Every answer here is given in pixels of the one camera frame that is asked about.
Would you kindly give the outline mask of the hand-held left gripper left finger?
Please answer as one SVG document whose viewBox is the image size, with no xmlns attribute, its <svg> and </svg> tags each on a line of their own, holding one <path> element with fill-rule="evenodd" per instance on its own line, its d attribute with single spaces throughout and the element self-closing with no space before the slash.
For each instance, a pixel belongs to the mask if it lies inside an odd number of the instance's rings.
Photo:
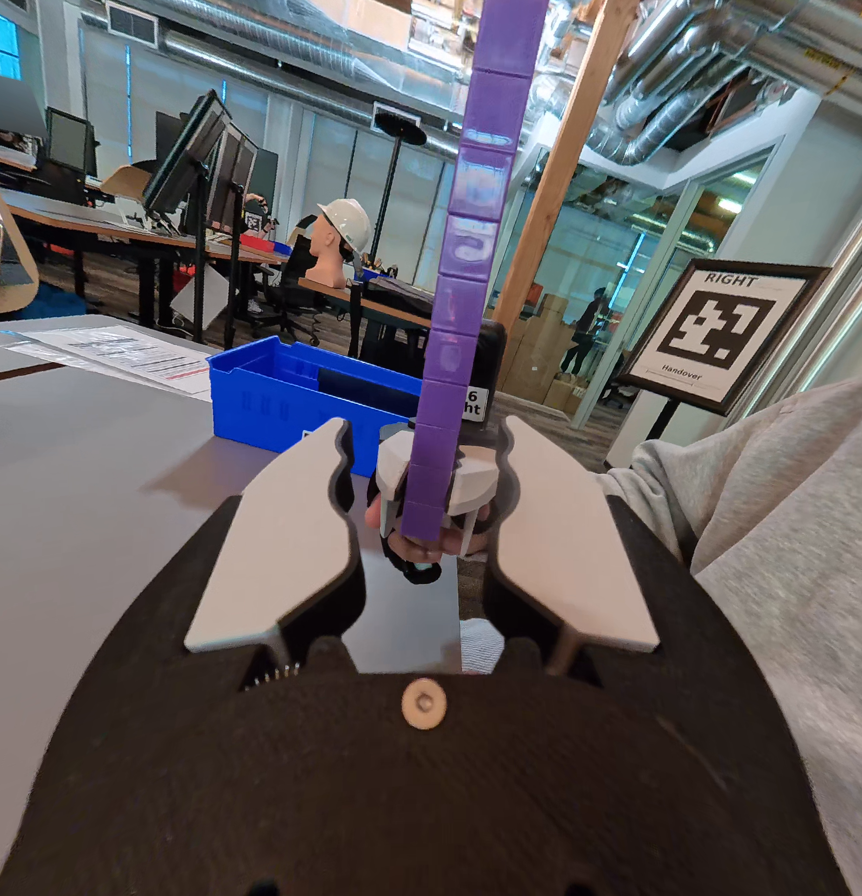
<svg viewBox="0 0 862 896">
<path fill-rule="evenodd" d="M 333 418 L 245 488 L 184 638 L 190 652 L 248 645 L 306 655 L 358 620 L 366 586 L 347 420 Z"/>
</svg>

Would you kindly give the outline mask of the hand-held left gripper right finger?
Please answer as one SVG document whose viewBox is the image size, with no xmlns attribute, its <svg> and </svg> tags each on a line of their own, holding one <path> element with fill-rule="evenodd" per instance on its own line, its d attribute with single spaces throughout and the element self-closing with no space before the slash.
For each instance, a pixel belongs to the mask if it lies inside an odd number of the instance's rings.
<svg viewBox="0 0 862 896">
<path fill-rule="evenodd" d="M 652 653 L 659 634 L 596 477 L 518 417 L 500 436 L 487 619 L 536 644 L 551 675 L 587 646 Z"/>
</svg>

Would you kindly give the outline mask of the long purple block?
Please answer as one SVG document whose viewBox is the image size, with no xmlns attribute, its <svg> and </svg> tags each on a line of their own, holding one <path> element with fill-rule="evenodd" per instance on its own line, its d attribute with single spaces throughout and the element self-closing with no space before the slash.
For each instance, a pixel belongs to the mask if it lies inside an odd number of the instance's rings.
<svg viewBox="0 0 862 896">
<path fill-rule="evenodd" d="M 483 4 L 406 476 L 401 531 L 411 539 L 436 540 L 444 515 L 547 8 L 545 1 Z"/>
</svg>

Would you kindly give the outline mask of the blue plastic bin with tag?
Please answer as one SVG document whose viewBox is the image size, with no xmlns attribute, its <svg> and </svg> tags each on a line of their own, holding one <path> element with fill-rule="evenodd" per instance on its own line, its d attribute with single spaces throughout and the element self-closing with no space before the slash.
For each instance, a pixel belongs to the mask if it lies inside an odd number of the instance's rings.
<svg viewBox="0 0 862 896">
<path fill-rule="evenodd" d="M 350 422 L 352 471 L 369 477 L 383 427 L 414 418 L 422 381 L 269 337 L 208 357 L 214 434 L 283 453 L 332 418 Z"/>
</svg>

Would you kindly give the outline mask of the person's right forearm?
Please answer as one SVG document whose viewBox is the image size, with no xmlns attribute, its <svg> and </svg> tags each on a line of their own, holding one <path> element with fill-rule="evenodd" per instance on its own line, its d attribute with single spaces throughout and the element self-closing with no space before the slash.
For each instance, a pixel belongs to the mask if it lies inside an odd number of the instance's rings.
<svg viewBox="0 0 862 896">
<path fill-rule="evenodd" d="M 593 474 L 702 574 L 747 537 L 815 552 L 862 534 L 862 376 L 801 392 L 682 447 L 649 440 Z"/>
</svg>

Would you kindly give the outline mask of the grey desk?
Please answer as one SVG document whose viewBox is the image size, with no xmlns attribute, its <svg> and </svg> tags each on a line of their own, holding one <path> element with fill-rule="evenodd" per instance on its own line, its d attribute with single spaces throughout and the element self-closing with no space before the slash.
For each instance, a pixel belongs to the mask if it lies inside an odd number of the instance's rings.
<svg viewBox="0 0 862 896">
<path fill-rule="evenodd" d="M 197 399 L 0 335 L 0 868 L 73 689 L 122 613 L 272 460 L 214 438 Z"/>
</svg>

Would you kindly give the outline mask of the stack of cardboard boxes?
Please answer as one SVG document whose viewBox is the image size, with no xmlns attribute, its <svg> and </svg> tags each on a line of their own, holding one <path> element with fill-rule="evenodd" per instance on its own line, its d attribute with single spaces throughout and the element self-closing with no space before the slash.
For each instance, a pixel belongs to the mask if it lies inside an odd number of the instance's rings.
<svg viewBox="0 0 862 896">
<path fill-rule="evenodd" d="M 518 320 L 511 333 L 496 390 L 543 404 L 575 334 L 575 323 L 564 320 L 567 298 L 546 294 L 541 311 Z"/>
</svg>

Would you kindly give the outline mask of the person's striped pale trousers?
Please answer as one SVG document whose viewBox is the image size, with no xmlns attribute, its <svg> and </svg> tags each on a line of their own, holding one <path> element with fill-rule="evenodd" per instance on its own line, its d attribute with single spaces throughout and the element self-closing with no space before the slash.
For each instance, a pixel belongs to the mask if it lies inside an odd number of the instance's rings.
<svg viewBox="0 0 862 896">
<path fill-rule="evenodd" d="M 459 621 L 461 670 L 489 675 L 504 651 L 504 636 L 485 618 Z"/>
</svg>

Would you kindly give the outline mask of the wooden top table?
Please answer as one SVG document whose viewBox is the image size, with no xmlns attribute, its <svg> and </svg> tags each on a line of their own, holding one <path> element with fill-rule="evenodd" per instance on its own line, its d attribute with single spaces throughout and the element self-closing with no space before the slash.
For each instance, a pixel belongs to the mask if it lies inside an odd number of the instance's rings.
<svg viewBox="0 0 862 896">
<path fill-rule="evenodd" d="M 229 245 L 207 243 L 203 253 L 190 237 L 174 237 L 142 229 L 128 228 L 105 218 L 102 210 L 87 208 L 2 190 L 1 198 L 18 221 L 25 237 L 39 239 L 74 253 L 75 289 L 83 288 L 84 253 L 124 258 L 137 264 L 138 323 L 148 329 L 168 327 L 171 323 L 171 264 L 195 263 L 205 259 L 229 262 Z"/>
<path fill-rule="evenodd" d="M 358 357 L 362 350 L 361 329 L 363 321 L 366 321 L 366 334 L 368 335 L 373 333 L 369 326 L 370 324 L 377 324 L 381 330 L 385 327 L 391 327 L 393 332 L 397 330 L 416 330 L 427 334 L 432 328 L 432 322 L 429 318 L 424 318 L 398 308 L 391 308 L 365 298 L 365 285 L 362 283 L 352 282 L 348 288 L 338 289 L 306 277 L 301 277 L 298 279 L 297 285 L 332 299 L 338 310 L 342 310 L 349 315 L 350 341 L 347 349 L 349 357 Z"/>
</svg>

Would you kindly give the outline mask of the mannequin head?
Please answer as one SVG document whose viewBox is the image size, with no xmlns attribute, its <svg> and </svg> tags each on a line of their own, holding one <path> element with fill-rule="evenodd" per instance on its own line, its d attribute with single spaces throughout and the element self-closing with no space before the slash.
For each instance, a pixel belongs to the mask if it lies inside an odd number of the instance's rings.
<svg viewBox="0 0 862 896">
<path fill-rule="evenodd" d="M 325 287 L 343 289 L 347 278 L 340 251 L 342 245 L 342 237 L 324 213 L 317 216 L 310 239 L 310 254 L 315 263 L 307 272 L 308 279 Z"/>
</svg>

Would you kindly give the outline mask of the white hard hat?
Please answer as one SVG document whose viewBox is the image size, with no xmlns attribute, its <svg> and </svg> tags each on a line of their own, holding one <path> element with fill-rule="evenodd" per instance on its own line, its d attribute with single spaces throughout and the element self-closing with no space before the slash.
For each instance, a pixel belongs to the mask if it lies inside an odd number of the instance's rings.
<svg viewBox="0 0 862 896">
<path fill-rule="evenodd" d="M 372 234 L 372 224 L 364 208 L 355 199 L 339 198 L 317 208 L 357 254 L 362 254 Z"/>
</svg>

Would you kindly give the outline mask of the black office chair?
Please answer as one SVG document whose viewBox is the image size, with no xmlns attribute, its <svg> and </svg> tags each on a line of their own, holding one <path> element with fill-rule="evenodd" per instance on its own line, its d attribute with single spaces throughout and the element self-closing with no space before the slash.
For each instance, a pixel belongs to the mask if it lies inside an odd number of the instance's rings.
<svg viewBox="0 0 862 896">
<path fill-rule="evenodd" d="M 313 347 L 318 347 L 320 339 L 317 331 L 317 318 L 322 310 L 322 303 L 316 299 L 313 290 L 302 287 L 300 279 L 313 269 L 317 258 L 311 253 L 311 241 L 305 235 L 297 237 L 292 252 L 280 274 L 280 282 L 276 286 L 266 286 L 264 296 L 272 308 L 263 315 L 260 324 L 278 326 L 287 333 L 294 342 L 296 333 L 302 332 L 309 338 Z"/>
</svg>

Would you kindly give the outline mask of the black pole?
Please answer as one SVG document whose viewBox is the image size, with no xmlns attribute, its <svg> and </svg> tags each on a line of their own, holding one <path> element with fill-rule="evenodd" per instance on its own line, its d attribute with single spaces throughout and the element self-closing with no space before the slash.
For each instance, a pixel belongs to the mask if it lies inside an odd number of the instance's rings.
<svg viewBox="0 0 862 896">
<path fill-rule="evenodd" d="M 420 124 L 411 118 L 403 116 L 397 111 L 381 109 L 374 114 L 373 123 L 385 135 L 391 137 L 394 143 L 381 192 L 380 207 L 371 241 L 371 248 L 368 254 L 370 264 L 374 264 L 376 261 L 380 245 L 380 237 L 392 195 L 393 182 L 402 146 L 405 143 L 413 147 L 421 148 L 425 146 L 427 141 L 427 134 Z"/>
</svg>

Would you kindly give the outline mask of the paper sheets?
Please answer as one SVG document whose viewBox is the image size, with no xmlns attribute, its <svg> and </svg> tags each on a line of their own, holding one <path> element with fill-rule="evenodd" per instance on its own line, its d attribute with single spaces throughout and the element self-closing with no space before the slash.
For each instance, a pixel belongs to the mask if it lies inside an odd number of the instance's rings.
<svg viewBox="0 0 862 896">
<path fill-rule="evenodd" d="M 20 332 L 1 330 L 6 350 L 211 402 L 208 354 L 110 326 Z"/>
</svg>

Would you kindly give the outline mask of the wooden post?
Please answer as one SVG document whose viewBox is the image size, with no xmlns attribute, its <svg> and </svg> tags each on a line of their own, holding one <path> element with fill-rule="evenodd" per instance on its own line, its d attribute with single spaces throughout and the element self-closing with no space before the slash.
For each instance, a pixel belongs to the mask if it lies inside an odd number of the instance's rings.
<svg viewBox="0 0 862 896">
<path fill-rule="evenodd" d="M 534 282 L 608 80 L 637 19 L 638 6 L 638 1 L 604 1 L 599 8 L 558 134 L 492 315 L 508 335 L 512 334 Z"/>
</svg>

